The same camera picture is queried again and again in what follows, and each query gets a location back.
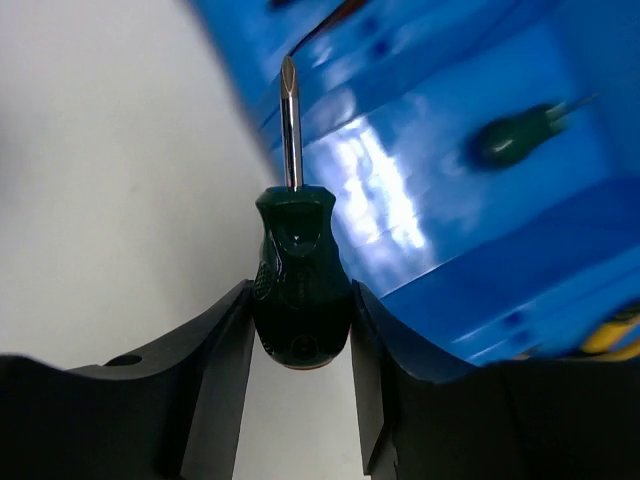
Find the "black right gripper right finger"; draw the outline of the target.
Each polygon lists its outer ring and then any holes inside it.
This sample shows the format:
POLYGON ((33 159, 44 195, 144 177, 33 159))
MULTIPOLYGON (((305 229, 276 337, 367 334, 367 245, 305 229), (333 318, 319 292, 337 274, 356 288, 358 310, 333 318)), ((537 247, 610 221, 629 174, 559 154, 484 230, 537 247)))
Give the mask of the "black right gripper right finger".
POLYGON ((373 479, 635 479, 637 360, 476 367, 353 284, 352 369, 373 479))

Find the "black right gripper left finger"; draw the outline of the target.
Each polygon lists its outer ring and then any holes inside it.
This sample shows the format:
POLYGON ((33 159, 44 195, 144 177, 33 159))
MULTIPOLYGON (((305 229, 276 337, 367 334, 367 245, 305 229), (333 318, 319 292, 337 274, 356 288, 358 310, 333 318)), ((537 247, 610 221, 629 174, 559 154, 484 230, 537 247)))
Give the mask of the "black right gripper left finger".
POLYGON ((251 284, 103 365, 1 358, 5 479, 229 479, 251 364, 251 284))

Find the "green stubby Phillips screwdriver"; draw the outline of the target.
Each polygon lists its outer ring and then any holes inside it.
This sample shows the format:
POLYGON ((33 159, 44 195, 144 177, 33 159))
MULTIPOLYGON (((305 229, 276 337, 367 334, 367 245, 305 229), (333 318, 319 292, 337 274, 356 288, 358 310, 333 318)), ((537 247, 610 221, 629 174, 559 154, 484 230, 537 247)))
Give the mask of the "green stubby Phillips screwdriver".
POLYGON ((336 198, 304 181, 299 84, 291 56, 280 70, 280 113, 285 183, 256 201, 264 235, 252 287, 253 320, 274 361, 311 370, 343 350, 354 307, 331 228, 336 198))

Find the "yellow black pliers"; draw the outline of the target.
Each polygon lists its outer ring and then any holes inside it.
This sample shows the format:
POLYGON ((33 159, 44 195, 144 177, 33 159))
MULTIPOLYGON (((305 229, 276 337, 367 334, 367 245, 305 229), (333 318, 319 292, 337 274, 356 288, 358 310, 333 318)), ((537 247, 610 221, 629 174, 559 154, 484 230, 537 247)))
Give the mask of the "yellow black pliers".
POLYGON ((621 362, 639 357, 639 299, 628 301, 598 319, 551 331, 541 342, 512 360, 556 359, 621 362))

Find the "green stubby flathead screwdriver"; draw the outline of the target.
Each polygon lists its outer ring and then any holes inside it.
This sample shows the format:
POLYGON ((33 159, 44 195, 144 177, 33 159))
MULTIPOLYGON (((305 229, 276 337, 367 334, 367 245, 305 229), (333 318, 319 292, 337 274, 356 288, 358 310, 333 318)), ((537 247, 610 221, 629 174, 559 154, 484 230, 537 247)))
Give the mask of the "green stubby flathead screwdriver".
POLYGON ((539 103, 491 120, 469 137, 468 153, 483 168, 510 168, 560 135, 567 128, 567 117, 598 96, 592 93, 569 103, 539 103))

